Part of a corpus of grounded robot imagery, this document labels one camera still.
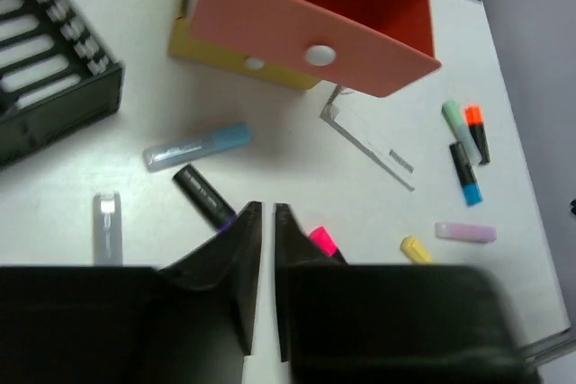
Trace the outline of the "yellow bottom drawer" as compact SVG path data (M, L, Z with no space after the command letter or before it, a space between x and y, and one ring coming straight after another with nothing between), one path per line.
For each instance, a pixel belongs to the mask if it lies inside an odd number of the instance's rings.
M310 90L321 81L315 76L267 63L259 58L219 47L205 40L198 40L189 32L189 22L184 17L176 17L173 21L167 53L173 57L253 76L302 91Z

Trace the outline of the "black purple highlighter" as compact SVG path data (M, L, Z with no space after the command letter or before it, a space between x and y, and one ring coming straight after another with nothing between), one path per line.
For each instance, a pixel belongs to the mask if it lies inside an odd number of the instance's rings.
M176 172L173 181L215 230L222 231L236 219L236 211L192 165Z

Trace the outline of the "coral top drawer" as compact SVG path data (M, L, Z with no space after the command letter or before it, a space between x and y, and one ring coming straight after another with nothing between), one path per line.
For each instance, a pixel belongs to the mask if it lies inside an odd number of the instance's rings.
M436 71L430 0L190 0L201 40L375 97Z

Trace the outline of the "black pink highlighter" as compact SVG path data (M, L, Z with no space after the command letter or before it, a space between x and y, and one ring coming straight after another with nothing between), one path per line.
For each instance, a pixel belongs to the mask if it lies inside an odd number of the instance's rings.
M347 265L347 259L325 227L314 228L308 238L331 262Z

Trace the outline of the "black file organizer rack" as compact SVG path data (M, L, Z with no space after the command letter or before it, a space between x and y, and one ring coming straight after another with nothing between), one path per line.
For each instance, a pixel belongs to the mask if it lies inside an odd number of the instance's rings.
M1 0L1 165L116 113L122 80L70 0Z

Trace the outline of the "yellow pastel highlighter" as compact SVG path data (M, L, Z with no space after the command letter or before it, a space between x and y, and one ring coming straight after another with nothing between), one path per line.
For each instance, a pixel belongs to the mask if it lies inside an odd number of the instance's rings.
M428 250L415 237L405 237L400 243L400 250L413 263L433 263Z

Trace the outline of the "lilac pastel highlighter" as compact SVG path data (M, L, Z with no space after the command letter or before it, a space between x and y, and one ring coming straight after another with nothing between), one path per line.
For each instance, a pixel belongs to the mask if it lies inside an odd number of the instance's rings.
M497 231L494 227L454 222L437 222L435 234L443 239L482 244L493 243L497 239Z

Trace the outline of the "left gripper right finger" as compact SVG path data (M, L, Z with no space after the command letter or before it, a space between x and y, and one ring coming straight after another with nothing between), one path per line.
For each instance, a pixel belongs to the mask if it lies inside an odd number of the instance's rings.
M305 264L342 264L345 257L338 248L326 252L303 231L289 204L274 206L274 292L281 362L289 360L289 318L287 271Z

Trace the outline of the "black orange highlighter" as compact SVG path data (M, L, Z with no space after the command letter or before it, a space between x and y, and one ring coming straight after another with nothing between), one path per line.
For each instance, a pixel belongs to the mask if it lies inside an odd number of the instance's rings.
M487 165L491 157L481 107L478 104L468 105L464 109L464 114L469 131L481 155L480 165Z

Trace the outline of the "blue pastel highlighter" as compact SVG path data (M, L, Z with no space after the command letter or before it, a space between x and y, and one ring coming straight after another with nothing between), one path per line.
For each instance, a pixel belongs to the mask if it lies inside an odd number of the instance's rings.
M201 136L183 138L149 147L142 152L144 166L151 173L206 156L244 146L252 139L245 122L215 129Z

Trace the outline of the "black blue highlighter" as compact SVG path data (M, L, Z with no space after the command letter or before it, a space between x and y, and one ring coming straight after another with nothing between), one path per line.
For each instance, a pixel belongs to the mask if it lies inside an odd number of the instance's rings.
M449 150L466 205L472 207L481 203L482 194L462 143L460 141L452 143Z

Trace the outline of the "orange pastel highlighter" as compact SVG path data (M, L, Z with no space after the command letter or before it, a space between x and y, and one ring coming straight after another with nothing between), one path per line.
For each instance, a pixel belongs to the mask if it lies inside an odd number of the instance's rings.
M97 266L122 266L122 201L118 192L93 198L93 261Z

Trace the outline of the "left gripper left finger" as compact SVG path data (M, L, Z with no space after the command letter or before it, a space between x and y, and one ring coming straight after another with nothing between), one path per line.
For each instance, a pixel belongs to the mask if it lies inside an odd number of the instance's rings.
M262 251L260 201L251 201L230 224L191 253L159 270L194 295L220 291L242 352L252 353Z

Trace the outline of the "white booklet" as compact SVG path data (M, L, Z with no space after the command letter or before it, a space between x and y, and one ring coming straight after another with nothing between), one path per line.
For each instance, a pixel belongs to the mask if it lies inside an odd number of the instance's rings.
M406 189L416 190L416 158L392 138L378 98L336 85L320 117Z

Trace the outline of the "green pastel highlighter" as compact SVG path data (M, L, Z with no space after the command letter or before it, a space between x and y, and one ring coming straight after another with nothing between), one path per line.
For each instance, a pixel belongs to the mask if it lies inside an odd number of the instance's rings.
M465 154L472 165L478 165L482 156L473 140L467 123L460 112L459 106L455 101L449 100L442 104L441 112L455 138L463 145Z

